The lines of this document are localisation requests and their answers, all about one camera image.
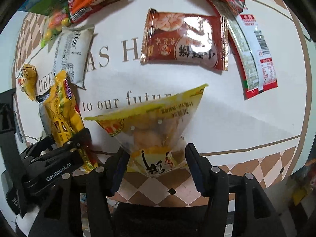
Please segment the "yellow chocolate bar wrapper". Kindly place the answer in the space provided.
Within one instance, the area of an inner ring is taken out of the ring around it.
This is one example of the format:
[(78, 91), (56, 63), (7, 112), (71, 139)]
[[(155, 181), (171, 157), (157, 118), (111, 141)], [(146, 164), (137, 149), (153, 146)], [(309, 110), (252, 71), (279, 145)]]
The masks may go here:
[(84, 129), (66, 71), (60, 71), (55, 76), (53, 86), (43, 95), (38, 95), (36, 101), (40, 103), (44, 130), (53, 136), (57, 147), (63, 146)]

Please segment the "yellow clear snack bag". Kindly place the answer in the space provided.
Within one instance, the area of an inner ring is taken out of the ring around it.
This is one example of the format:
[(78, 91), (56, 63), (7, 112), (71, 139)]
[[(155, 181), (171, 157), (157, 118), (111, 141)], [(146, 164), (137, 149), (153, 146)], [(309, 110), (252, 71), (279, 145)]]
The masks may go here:
[(156, 178), (186, 165), (183, 133), (206, 87), (203, 84), (85, 120), (96, 122), (129, 153), (127, 172)]

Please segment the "small yellow candy packet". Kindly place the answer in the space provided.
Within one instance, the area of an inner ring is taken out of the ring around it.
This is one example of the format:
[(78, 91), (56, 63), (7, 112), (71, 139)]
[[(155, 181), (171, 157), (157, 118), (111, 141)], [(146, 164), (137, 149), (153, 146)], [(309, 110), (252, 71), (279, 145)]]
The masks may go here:
[(36, 82), (38, 74), (36, 68), (31, 64), (24, 64), (18, 76), (20, 90), (33, 101), (36, 97)]

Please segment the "colourful gumball bag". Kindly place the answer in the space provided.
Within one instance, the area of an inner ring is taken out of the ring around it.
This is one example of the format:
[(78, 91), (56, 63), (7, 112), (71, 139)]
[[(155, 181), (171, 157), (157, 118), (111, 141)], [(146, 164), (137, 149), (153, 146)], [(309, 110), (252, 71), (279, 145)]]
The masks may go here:
[(51, 40), (55, 39), (64, 27), (72, 24), (68, 6), (55, 10), (44, 23), (41, 47), (45, 47)]

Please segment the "white snack packet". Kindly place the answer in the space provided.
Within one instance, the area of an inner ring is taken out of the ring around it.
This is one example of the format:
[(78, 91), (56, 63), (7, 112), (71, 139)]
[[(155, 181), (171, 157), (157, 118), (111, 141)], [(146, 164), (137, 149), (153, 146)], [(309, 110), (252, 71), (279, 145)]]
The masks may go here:
[(66, 71), (72, 84), (83, 89), (87, 57), (94, 35), (94, 25), (63, 28), (57, 38), (53, 76)]

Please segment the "red barcode snack packet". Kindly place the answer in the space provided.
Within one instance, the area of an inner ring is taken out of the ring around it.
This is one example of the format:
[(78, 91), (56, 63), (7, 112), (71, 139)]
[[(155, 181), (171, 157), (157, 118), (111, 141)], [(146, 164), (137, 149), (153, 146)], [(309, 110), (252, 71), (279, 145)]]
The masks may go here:
[(102, 3), (99, 3), (97, 5), (87, 6), (87, 7), (81, 7), (77, 11), (72, 11), (74, 7), (75, 0), (68, 0), (68, 6), (70, 11), (70, 18), (73, 23), (80, 23), (86, 18), (88, 18), (91, 14), (98, 12), (103, 7), (107, 5), (107, 1), (104, 1)]

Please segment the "red-brown snack packet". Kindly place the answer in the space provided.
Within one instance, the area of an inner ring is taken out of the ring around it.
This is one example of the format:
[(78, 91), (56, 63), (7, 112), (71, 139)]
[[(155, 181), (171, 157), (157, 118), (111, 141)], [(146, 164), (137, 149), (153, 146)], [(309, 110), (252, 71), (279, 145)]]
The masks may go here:
[(228, 59), (228, 21), (225, 17), (148, 10), (142, 39), (142, 64), (182, 62), (226, 71)]

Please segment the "white red noodle packet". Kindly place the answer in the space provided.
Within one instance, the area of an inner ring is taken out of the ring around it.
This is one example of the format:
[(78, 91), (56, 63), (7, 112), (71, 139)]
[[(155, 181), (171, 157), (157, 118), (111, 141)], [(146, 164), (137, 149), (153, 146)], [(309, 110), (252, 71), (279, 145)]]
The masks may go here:
[(271, 52), (254, 14), (234, 15), (220, 0), (206, 0), (228, 22), (228, 38), (243, 82), (245, 99), (278, 87)]

